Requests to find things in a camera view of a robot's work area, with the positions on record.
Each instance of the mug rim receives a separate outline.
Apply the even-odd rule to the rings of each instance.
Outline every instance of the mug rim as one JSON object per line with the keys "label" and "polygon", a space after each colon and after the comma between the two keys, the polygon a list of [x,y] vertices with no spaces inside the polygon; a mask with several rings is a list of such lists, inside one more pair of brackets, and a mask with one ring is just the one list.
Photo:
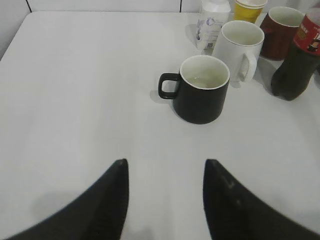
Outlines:
{"label": "mug rim", "polygon": [[290,9],[290,10],[293,10],[293,12],[296,12],[297,14],[300,14],[302,16],[302,18],[305,16],[301,11],[297,10],[297,9],[294,9],[292,7],[288,7],[288,6],[274,6],[273,8],[271,8],[269,11],[268,11],[268,16],[269,18],[274,21],[276,24],[279,24],[281,26],[284,26],[284,27],[288,27],[288,28],[298,28],[301,23],[299,25],[286,25],[286,24],[283,24],[281,22],[278,22],[276,21],[272,16],[271,16],[271,11],[274,10],[274,9]]}
{"label": "mug rim", "polygon": [[[237,23],[244,23],[244,24],[248,24],[248,25],[251,25],[251,26],[254,26],[257,30],[260,31],[260,33],[262,34],[262,40],[259,41],[258,43],[255,43],[255,44],[241,44],[241,43],[238,43],[238,42],[235,42],[235,41],[232,41],[231,39],[229,39],[228,37],[226,37],[225,33],[224,33],[224,28],[226,28],[228,25],[230,25],[231,23],[234,23],[234,22],[237,22]],[[255,25],[254,23],[252,22],[248,22],[248,21],[243,21],[243,20],[233,20],[233,21],[229,21],[227,23],[225,23],[222,28],[221,28],[221,34],[223,35],[223,37],[228,40],[230,43],[232,44],[235,44],[235,45],[238,45],[238,46],[243,46],[243,47],[253,47],[253,46],[257,46],[257,45],[260,45],[261,43],[264,42],[265,40],[265,33],[264,31],[258,27],[257,25]]]}
{"label": "mug rim", "polygon": [[[221,63],[224,66],[224,68],[226,69],[226,71],[227,71],[227,78],[224,80],[224,82],[221,85],[216,86],[216,87],[212,87],[212,88],[199,87],[199,86],[196,86],[196,85],[190,83],[184,77],[184,75],[182,73],[182,67],[184,66],[184,64],[186,64],[186,62],[190,61],[191,59],[196,59],[196,58],[207,58],[207,59],[211,59],[211,60],[214,60],[214,61],[217,61],[217,62]],[[200,89],[200,90],[215,90],[215,89],[219,89],[219,88],[223,87],[224,85],[226,85],[230,80],[230,70],[229,70],[228,66],[223,61],[221,61],[220,59],[218,59],[218,58],[216,58],[214,56],[210,56],[210,55],[195,55],[195,56],[188,57],[187,59],[185,59],[182,62],[181,66],[180,66],[180,69],[179,69],[179,74],[180,74],[181,78],[183,79],[183,81],[185,81],[188,85],[190,85],[191,87],[193,87],[195,89]]]}
{"label": "mug rim", "polygon": [[266,0],[264,4],[259,4],[259,5],[256,5],[256,4],[248,5],[241,2],[240,0],[235,0],[235,3],[237,3],[238,5],[246,9],[262,9],[267,5],[268,0]]}

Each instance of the soda bottle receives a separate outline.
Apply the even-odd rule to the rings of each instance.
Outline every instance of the soda bottle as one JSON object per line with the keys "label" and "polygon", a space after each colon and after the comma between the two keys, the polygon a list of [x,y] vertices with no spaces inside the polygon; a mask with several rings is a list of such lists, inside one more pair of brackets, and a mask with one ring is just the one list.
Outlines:
{"label": "soda bottle", "polygon": [[320,3],[304,16],[287,56],[271,79],[273,95],[291,101],[302,94],[320,65]]}

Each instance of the mug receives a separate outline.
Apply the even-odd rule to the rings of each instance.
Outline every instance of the mug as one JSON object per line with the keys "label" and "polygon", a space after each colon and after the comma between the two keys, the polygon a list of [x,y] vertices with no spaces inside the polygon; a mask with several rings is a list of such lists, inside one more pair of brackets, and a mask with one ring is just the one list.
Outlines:
{"label": "mug", "polygon": [[[207,124],[222,112],[229,84],[230,72],[221,60],[207,55],[187,58],[179,73],[164,73],[158,85],[163,99],[173,99],[175,112],[193,124]],[[174,92],[162,90],[164,81],[177,82]]]}
{"label": "mug", "polygon": [[235,0],[234,20],[255,23],[268,0]]}
{"label": "mug", "polygon": [[271,8],[260,26],[265,34],[261,55],[271,60],[283,60],[304,16],[286,6]]}
{"label": "mug", "polygon": [[253,23],[229,21],[221,29],[212,56],[228,66],[231,82],[247,82],[255,75],[264,39],[264,32]]}

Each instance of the table surface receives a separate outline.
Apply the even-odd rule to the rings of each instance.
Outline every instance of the table surface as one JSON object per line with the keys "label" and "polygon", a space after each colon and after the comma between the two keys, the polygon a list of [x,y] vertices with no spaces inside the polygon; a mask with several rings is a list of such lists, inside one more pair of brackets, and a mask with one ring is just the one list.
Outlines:
{"label": "table surface", "polygon": [[212,123],[158,97],[194,44],[195,13],[35,12],[0,62],[0,238],[74,200],[129,162],[123,240],[210,239],[205,160],[218,159],[276,210],[320,233],[320,80],[284,101],[264,87],[279,62],[230,85]]}

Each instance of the red bottle label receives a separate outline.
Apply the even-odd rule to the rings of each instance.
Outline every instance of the red bottle label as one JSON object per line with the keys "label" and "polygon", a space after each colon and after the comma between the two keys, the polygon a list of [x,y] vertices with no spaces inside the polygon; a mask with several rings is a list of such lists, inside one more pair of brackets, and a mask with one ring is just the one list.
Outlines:
{"label": "red bottle label", "polygon": [[304,16],[293,42],[306,53],[320,56],[320,26]]}

